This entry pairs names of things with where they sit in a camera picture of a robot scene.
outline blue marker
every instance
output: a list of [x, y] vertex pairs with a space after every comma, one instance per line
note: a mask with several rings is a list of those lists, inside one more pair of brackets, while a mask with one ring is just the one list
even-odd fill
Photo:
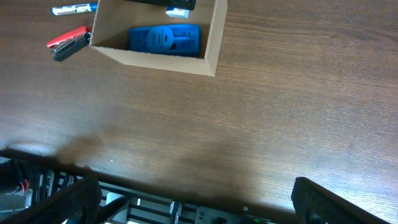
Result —
[[95, 12], [97, 10], [97, 3], [85, 3], [72, 6], [53, 7], [51, 13], [56, 16], [81, 13], [81, 12]]

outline blue tape dispenser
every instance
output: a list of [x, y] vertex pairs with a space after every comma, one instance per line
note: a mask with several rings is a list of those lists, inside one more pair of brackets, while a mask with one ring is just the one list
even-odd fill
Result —
[[174, 24], [148, 26], [129, 30], [129, 50], [153, 54], [198, 57], [200, 55], [200, 26]]

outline cardboard box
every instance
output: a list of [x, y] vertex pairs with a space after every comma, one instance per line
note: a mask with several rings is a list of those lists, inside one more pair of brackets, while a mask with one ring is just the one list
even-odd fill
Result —
[[[166, 15], [165, 7], [126, 0], [99, 0], [90, 47], [125, 65], [215, 76], [223, 36], [227, 0], [197, 0], [188, 19]], [[198, 58], [149, 54], [128, 50], [128, 30], [164, 24], [198, 24]]]

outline small blue and white box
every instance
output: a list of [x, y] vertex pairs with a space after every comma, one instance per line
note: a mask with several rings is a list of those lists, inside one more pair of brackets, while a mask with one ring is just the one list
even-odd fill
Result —
[[186, 9], [179, 9], [179, 8], [177, 8], [177, 7], [167, 7], [167, 8], [166, 8], [166, 14], [169, 15], [170, 17], [186, 18], [186, 19], [188, 19], [189, 10], [186, 10]]

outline wood grain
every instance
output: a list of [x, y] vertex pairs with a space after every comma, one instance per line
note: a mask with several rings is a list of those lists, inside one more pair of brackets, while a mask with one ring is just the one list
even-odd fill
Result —
[[229, 0], [215, 78], [53, 61], [45, 43], [94, 15], [50, 8], [79, 2], [0, 4], [1, 146], [290, 212], [305, 176], [398, 222], [397, 1]]

